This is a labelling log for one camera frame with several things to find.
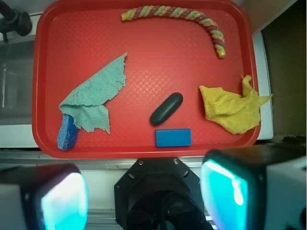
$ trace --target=blue block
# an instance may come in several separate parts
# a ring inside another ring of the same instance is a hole
[[[191,129],[156,130],[157,147],[180,147],[192,145]]]

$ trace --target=yellow cloth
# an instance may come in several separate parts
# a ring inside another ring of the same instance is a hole
[[[244,134],[259,125],[260,106],[271,96],[259,97],[249,84],[250,80],[249,75],[242,80],[243,96],[201,85],[206,119],[220,124],[232,134]]]

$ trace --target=green microfiber cloth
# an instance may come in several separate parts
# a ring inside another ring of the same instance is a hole
[[[74,89],[59,105],[63,114],[71,115],[77,128],[93,132],[95,128],[110,134],[109,111],[103,104],[112,100],[126,85],[125,57],[118,57]]]

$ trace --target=white surface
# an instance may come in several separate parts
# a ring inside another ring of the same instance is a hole
[[[252,33],[263,30],[297,0],[246,0],[241,5],[247,14]]]
[[[32,125],[0,126],[0,148],[37,148]]]
[[[86,178],[89,209],[114,209],[114,185],[127,170],[81,170]]]
[[[306,156],[267,167],[265,230],[303,230],[301,212],[306,208]]]
[[[270,78],[268,73],[267,58],[265,54],[261,32],[253,35],[255,59],[257,67],[257,78],[259,85],[259,96],[269,96],[271,94]],[[272,101],[270,100],[260,108],[261,128],[258,140],[273,138],[273,114]]]
[[[0,229],[27,230],[20,189],[16,184],[0,184]]]

